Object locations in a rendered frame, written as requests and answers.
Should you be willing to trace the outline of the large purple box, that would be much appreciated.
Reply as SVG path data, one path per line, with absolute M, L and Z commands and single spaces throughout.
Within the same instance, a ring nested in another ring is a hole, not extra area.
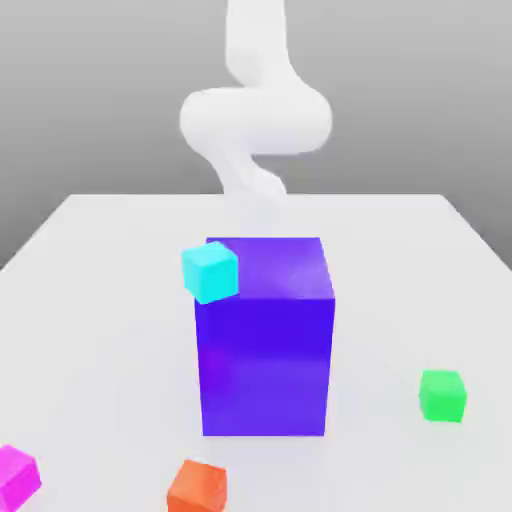
M 320 239 L 219 241 L 239 293 L 195 306 L 204 435 L 323 435 L 335 294 Z

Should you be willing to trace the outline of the small green cube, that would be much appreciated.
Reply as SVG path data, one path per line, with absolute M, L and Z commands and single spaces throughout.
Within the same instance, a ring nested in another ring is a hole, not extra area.
M 463 379 L 457 371 L 427 369 L 422 372 L 419 402 L 426 420 L 461 423 L 467 397 Z

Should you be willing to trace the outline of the small orange cube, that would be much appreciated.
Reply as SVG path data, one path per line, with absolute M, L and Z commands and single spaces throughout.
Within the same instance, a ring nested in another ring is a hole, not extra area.
M 224 512 L 227 471 L 185 460 L 167 492 L 168 512 Z

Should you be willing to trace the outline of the small magenta cube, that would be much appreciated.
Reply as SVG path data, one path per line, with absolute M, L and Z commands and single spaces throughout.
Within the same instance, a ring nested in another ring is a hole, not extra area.
M 0 512 L 16 512 L 41 485 L 33 456 L 11 445 L 0 447 Z

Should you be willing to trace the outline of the small cyan cube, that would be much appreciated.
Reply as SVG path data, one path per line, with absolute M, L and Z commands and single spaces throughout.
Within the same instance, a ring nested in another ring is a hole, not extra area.
M 201 305 L 239 293 L 238 256 L 219 241 L 181 253 L 184 287 Z

